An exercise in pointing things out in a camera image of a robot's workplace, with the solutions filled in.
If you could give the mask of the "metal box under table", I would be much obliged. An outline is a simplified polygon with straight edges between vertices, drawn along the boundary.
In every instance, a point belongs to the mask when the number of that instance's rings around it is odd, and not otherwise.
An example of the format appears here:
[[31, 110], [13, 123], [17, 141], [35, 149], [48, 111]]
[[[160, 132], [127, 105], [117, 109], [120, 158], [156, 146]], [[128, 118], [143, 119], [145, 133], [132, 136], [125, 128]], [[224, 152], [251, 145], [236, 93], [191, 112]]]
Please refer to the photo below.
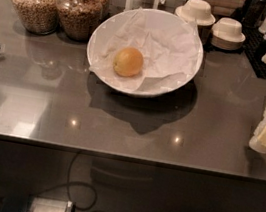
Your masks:
[[30, 203], [27, 212], [74, 212], [74, 205], [71, 201], [36, 197]]

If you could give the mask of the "middle glass cereal jar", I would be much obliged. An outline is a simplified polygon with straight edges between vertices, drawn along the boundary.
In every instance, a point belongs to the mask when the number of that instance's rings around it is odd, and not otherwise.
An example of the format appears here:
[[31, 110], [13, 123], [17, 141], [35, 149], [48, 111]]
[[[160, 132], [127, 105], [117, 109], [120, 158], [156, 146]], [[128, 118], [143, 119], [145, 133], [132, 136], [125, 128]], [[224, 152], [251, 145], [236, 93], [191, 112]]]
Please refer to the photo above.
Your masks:
[[72, 40], [85, 42], [98, 27], [102, 5], [97, 0], [57, 0], [60, 26]]

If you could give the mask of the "wooden box at back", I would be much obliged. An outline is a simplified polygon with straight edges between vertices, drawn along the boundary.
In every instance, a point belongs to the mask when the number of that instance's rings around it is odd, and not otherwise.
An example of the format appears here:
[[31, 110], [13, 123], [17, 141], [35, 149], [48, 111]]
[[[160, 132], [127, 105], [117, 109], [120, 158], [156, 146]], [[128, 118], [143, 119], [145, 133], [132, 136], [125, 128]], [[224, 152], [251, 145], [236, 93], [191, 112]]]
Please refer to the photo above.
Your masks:
[[237, 8], [243, 8], [246, 0], [204, 0], [210, 4], [212, 14], [230, 16]]

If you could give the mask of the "black rubber mat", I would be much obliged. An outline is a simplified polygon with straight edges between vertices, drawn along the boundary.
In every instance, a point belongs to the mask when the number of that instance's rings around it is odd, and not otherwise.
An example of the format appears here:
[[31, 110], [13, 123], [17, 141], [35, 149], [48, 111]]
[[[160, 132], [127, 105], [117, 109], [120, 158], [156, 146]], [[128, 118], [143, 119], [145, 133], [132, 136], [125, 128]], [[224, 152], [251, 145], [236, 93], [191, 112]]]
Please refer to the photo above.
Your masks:
[[266, 63], [263, 63], [260, 56], [258, 55], [258, 48], [264, 41], [262, 33], [258, 29], [254, 28], [243, 28], [243, 34], [246, 37], [244, 42], [245, 54], [259, 79], [266, 80]]

